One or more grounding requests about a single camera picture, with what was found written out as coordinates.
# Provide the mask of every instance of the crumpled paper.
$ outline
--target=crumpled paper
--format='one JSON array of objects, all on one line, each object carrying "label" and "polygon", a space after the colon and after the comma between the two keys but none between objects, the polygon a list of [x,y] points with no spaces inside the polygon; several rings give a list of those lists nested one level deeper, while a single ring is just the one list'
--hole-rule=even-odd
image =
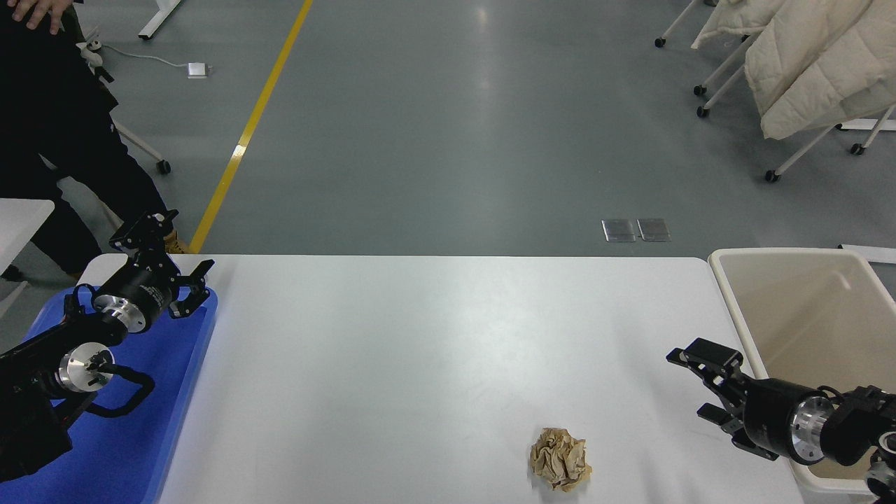
[{"label": "crumpled paper", "polygon": [[529,467],[551,484],[551,490],[570,491],[591,476],[591,466],[585,462],[585,440],[574,438],[566,429],[541,431],[532,445]]}]

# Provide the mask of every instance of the white desk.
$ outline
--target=white desk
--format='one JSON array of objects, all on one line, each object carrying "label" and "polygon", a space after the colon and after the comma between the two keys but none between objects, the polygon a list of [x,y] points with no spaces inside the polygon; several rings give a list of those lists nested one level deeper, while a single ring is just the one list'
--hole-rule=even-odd
[{"label": "white desk", "polygon": [[[162,504],[802,502],[783,459],[697,418],[715,396],[665,361],[698,336],[740,348],[701,260],[176,261],[206,257],[217,325]],[[533,479],[542,427],[588,440],[590,482]]]},{"label": "white desk", "polygon": [[[5,271],[22,252],[52,212],[52,201],[0,198],[0,272]],[[0,300],[0,317],[6,314],[27,286],[27,282],[20,282],[15,290]]]}]

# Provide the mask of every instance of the black pants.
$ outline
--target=black pants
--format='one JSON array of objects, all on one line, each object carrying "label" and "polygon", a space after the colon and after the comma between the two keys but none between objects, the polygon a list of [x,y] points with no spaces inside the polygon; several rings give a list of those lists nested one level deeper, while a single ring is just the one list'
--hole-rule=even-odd
[{"label": "black pants", "polygon": [[66,273],[99,255],[92,233],[64,199],[47,158],[93,191],[120,219],[165,212],[152,179],[127,153],[108,102],[71,36],[11,19],[0,4],[0,197],[56,205],[31,240]]}]

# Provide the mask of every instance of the white power cable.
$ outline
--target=white power cable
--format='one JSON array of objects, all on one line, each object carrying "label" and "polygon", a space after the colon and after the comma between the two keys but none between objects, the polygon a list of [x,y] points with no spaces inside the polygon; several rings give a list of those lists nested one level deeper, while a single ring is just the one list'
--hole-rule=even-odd
[{"label": "white power cable", "polygon": [[146,55],[139,55],[139,54],[125,53],[123,50],[121,50],[121,49],[119,49],[119,48],[114,48],[114,47],[110,46],[109,44],[103,44],[103,47],[104,47],[104,48],[110,48],[110,49],[112,49],[113,51],[117,52],[118,54],[121,54],[121,55],[124,55],[124,56],[130,56],[130,57],[142,57],[142,58],[146,58],[146,59],[154,59],[154,60],[156,60],[156,61],[160,61],[160,62],[164,63],[165,65],[174,66],[175,68],[183,68],[183,67],[187,66],[187,63],[184,63],[184,64],[182,64],[182,65],[178,65],[178,64],[175,64],[175,63],[171,63],[171,62],[168,61],[168,60],[162,59],[162,58],[160,58],[160,57],[156,57],[156,56],[146,56]]}]

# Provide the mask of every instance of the yellow floor line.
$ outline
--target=yellow floor line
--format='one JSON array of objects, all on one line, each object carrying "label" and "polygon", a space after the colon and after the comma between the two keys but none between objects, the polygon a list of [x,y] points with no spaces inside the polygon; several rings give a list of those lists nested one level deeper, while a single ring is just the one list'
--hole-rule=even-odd
[{"label": "yellow floor line", "polygon": [[264,108],[267,107],[268,100],[271,99],[271,93],[274,91],[274,86],[277,85],[277,80],[280,79],[280,72],[282,72],[286,60],[289,59],[289,53],[292,52],[296,37],[298,37],[299,31],[302,30],[302,24],[305,23],[308,9],[311,8],[311,3],[313,1],[314,0],[305,0],[305,3],[302,5],[302,10],[298,12],[296,22],[293,23],[292,30],[289,31],[289,36],[286,38],[286,42],[283,43],[283,49],[280,50],[280,55],[277,56],[277,63],[274,64],[271,74],[268,75],[268,82],[265,83],[264,89],[262,89],[262,94],[258,97],[258,101],[255,103],[252,115],[249,116],[249,122],[246,123],[246,128],[243,129],[243,134],[239,137],[239,143],[237,143],[237,147],[234,148],[233,155],[230,156],[230,162],[227,163],[224,175],[221,176],[221,180],[218,182],[218,188],[215,189],[215,194],[212,195],[209,206],[205,209],[205,214],[199,222],[199,227],[196,229],[196,233],[190,241],[190,250],[196,254],[202,250],[202,245],[205,243],[205,239],[209,236],[209,230],[215,222],[215,217],[218,216],[218,210],[221,208],[221,203],[224,202],[224,197],[230,189],[230,183],[233,182],[233,177],[237,174],[239,163],[243,160],[243,154],[246,153],[246,148],[252,140],[252,135],[255,133],[258,121],[261,120]]}]

